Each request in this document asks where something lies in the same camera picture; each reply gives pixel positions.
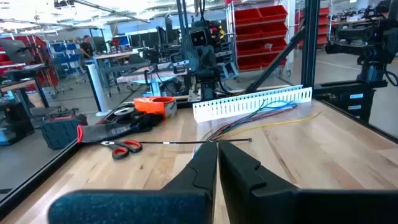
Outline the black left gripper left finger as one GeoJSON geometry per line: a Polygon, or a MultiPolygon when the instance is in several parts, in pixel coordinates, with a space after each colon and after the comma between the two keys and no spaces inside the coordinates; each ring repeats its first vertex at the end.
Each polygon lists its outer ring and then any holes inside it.
{"type": "Polygon", "coordinates": [[[160,190],[86,189],[56,199],[49,224],[212,224],[217,143],[204,143],[160,190]]]}

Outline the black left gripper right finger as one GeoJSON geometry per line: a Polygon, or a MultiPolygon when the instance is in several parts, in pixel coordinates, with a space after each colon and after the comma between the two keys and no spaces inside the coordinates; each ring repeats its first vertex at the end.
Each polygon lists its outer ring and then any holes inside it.
{"type": "Polygon", "coordinates": [[[218,149],[232,224],[398,224],[398,190],[301,189],[228,141],[218,149]]]}

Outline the black zip tie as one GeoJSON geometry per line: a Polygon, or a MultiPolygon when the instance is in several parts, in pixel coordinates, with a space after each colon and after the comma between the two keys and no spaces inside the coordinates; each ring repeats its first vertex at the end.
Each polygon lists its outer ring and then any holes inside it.
{"type": "Polygon", "coordinates": [[[228,142],[252,142],[252,138],[241,138],[241,139],[211,139],[206,141],[141,141],[141,144],[204,144],[206,142],[219,142],[219,141],[228,141],[228,142]]]}

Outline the white slotted cable duct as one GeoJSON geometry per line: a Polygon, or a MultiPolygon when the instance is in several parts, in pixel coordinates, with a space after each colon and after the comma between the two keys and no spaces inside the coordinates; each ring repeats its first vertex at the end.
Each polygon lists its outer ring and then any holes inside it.
{"type": "Polygon", "coordinates": [[[302,85],[278,88],[192,104],[197,123],[287,108],[312,100],[313,88],[302,85]]]}

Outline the red bin shelf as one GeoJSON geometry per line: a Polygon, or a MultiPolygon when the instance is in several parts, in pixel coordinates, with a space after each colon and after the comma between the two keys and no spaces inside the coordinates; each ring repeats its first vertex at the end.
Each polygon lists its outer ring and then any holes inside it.
{"type": "Polygon", "coordinates": [[[268,67],[285,49],[287,15],[288,12],[282,5],[234,12],[237,63],[240,72],[268,67]]]}
{"type": "MultiPolygon", "coordinates": [[[[320,8],[318,15],[318,38],[317,38],[317,49],[322,49],[328,42],[329,28],[330,28],[330,10],[328,7],[320,8]]],[[[305,11],[304,9],[296,10],[295,14],[295,33],[299,31],[300,23],[304,20],[305,11]]]]}

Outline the orange tape dispenser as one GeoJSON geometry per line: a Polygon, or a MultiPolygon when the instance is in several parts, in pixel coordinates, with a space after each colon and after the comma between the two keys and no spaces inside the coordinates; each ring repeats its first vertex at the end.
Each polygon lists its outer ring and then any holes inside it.
{"type": "Polygon", "coordinates": [[[176,115],[177,102],[171,96],[146,96],[134,99],[137,110],[145,113],[160,114],[163,120],[176,115]]]}

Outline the grey workbench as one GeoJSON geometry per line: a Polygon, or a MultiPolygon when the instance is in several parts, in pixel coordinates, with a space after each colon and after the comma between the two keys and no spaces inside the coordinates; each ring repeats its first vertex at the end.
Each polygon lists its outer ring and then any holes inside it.
{"type": "Polygon", "coordinates": [[[127,51],[95,55],[93,57],[94,65],[100,77],[102,87],[105,87],[108,91],[109,97],[112,96],[112,85],[116,87],[118,93],[121,92],[117,78],[119,78],[123,72],[130,72],[142,65],[142,63],[132,63],[132,56],[133,51],[127,51]]]}

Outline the black and grey work gloves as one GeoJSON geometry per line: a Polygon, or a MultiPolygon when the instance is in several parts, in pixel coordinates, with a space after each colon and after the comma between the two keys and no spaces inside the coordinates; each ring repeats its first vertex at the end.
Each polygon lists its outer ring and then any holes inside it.
{"type": "Polygon", "coordinates": [[[163,121],[161,114],[140,111],[101,120],[95,125],[78,125],[77,142],[100,142],[115,140],[133,133],[150,131],[163,121]]]}

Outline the white desk leg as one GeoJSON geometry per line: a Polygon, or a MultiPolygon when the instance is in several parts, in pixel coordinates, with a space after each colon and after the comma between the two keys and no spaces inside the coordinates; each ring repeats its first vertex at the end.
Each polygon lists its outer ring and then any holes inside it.
{"type": "Polygon", "coordinates": [[[85,61],[85,65],[88,70],[88,76],[90,80],[91,89],[93,90],[94,99],[97,105],[98,112],[97,116],[105,116],[111,112],[108,108],[108,104],[105,100],[103,94],[103,87],[100,81],[100,76],[98,75],[98,71],[96,65],[92,60],[85,61]]]}

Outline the person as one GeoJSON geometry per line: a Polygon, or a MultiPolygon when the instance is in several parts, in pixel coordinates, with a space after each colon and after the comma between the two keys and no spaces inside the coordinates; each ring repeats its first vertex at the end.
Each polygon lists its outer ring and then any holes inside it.
{"type": "Polygon", "coordinates": [[[91,59],[93,57],[93,48],[90,43],[90,36],[85,35],[83,42],[80,44],[80,50],[83,53],[84,59],[91,59]]]}

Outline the blue storage bins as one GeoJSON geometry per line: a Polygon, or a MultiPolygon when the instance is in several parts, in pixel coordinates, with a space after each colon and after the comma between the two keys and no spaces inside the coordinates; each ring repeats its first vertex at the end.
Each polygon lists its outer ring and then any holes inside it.
{"type": "Polygon", "coordinates": [[[50,43],[50,53],[56,73],[64,79],[69,75],[76,75],[80,69],[80,45],[79,43],[60,41],[50,43]]]}

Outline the red-handled scissors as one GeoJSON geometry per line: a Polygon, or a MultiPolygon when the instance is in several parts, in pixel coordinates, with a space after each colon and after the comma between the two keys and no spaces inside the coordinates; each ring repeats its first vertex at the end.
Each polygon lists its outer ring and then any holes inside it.
{"type": "Polygon", "coordinates": [[[124,159],[130,154],[141,152],[143,146],[140,142],[127,141],[101,141],[101,145],[107,146],[112,150],[113,159],[124,159]]]}

